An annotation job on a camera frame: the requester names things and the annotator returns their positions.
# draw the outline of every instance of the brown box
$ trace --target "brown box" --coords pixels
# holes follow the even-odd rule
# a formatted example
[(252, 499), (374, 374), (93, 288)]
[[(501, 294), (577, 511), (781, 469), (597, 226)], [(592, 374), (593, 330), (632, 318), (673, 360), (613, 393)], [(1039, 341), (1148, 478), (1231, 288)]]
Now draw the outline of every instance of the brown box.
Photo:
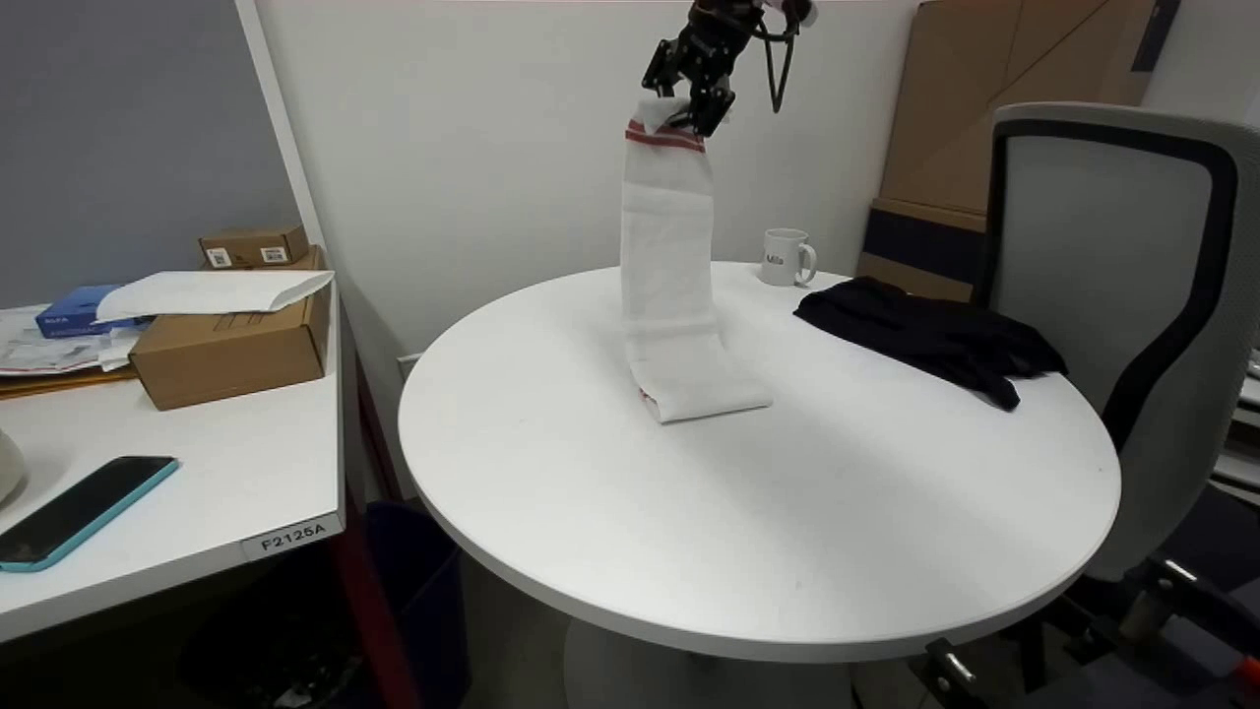
[(310, 253), (302, 230), (245, 230), (201, 236), (209, 269), (286, 269)]
[[(323, 269), (310, 248), (293, 269)], [(161, 314), (128, 353), (157, 408), (310, 382), (328, 360), (331, 292), (264, 314)]]
[[(895, 218), (898, 232), (920, 226), (920, 240), (933, 240), (941, 226), (954, 246), (972, 236), (986, 253), (992, 112), (1034, 100), (1140, 102), (1148, 68), (1136, 68), (1136, 57), (1156, 57), (1152, 36), (1175, 11), (1168, 0), (924, 0), (905, 38), (873, 210)], [(966, 272), (933, 278), (933, 265), (905, 253), (912, 246), (902, 256), (878, 253), (865, 232), (858, 272), (898, 285), (911, 269), (905, 277), (933, 294), (972, 292)]]

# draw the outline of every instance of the office chair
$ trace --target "office chair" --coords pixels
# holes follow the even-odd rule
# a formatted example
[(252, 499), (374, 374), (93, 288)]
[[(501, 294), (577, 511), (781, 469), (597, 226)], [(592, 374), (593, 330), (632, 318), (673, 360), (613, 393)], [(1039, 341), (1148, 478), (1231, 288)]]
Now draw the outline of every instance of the office chair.
[(1079, 663), (1121, 653), (1167, 688), (1198, 684), (1168, 671), (1168, 616), (1260, 653), (1256, 616), (1156, 561), (1213, 478), (1256, 341), (1260, 133), (1127, 105), (1008, 105), (989, 232), (976, 303), (1063, 349), (1121, 456), (1113, 530), (1042, 620), (1083, 638)]

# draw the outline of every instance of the chair backrest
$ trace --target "chair backrest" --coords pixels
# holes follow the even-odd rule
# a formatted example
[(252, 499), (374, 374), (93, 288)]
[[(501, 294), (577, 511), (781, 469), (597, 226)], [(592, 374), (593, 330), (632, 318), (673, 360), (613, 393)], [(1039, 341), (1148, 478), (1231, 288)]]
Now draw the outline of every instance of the chair backrest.
[(1260, 139), (1127, 105), (997, 116), (979, 303), (1039, 328), (1121, 454), (1094, 574), (1136, 566), (1223, 445), (1260, 314)]

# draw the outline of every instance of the table top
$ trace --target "table top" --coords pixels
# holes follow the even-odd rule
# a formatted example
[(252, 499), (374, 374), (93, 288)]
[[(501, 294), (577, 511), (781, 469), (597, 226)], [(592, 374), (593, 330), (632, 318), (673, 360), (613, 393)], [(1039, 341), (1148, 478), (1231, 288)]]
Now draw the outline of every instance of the table top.
[(713, 285), (773, 408), (659, 424), (621, 360), (618, 272), (503, 294), (424, 349), (403, 449), (470, 555), (659, 647), (862, 663), (989, 636), (1100, 550), (1119, 461), (1067, 380), (1018, 382), (1001, 415), (806, 328), (802, 292), (748, 265)]
[(315, 382), (189, 408), (143, 382), (5, 397), (0, 428), (33, 474), (0, 530), (119, 454), (182, 461), (63, 562), (0, 574), (0, 642), (342, 530), (335, 324)]

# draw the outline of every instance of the black cloth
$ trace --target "black cloth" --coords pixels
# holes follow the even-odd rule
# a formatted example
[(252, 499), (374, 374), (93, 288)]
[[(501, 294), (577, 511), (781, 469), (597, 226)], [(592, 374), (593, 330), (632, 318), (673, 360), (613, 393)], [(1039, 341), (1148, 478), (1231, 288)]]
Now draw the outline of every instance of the black cloth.
[(970, 303), (912, 298), (878, 278), (815, 292), (794, 314), (818, 330), (947, 380), (1001, 408), (1018, 407), (1008, 380), (1067, 370), (1063, 353), (1014, 318)]

